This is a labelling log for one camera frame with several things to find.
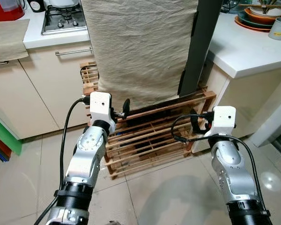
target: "red appliance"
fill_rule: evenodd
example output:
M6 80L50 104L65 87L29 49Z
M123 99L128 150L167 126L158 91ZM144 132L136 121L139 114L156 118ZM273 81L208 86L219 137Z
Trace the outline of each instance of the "red appliance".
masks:
M24 14L19 0L0 0L0 21L16 20Z

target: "gas stove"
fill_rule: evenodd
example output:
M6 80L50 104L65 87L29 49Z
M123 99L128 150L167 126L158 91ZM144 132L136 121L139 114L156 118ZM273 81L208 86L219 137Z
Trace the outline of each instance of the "gas stove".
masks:
M56 8L48 6L42 28L42 35L87 30L82 7Z

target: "white cabinet door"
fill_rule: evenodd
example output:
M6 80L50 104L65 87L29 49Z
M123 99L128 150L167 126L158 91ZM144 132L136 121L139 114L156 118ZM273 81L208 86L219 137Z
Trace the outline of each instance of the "white cabinet door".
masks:
M92 55L91 52L79 52L55 56L55 52L66 53L89 48L90 42L53 45L29 49L29 57L20 59L60 128L65 124L72 103L82 95L80 64L89 62ZM85 106L78 104L72 111L69 127L87 122Z
M18 60L0 65L0 120L20 139L58 129Z

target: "dish stack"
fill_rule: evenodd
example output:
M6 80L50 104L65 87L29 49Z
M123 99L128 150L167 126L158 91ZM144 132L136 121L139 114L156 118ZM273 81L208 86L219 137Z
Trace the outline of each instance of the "dish stack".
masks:
M264 14L264 10L261 7L250 7L238 12L235 22L251 30L270 32L275 19L278 17L281 17L280 9L272 8Z

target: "green board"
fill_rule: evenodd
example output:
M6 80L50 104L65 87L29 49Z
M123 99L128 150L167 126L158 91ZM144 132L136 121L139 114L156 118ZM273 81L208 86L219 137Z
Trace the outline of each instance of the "green board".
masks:
M18 156L22 151L22 143L17 140L9 131L0 123L0 140L3 141Z

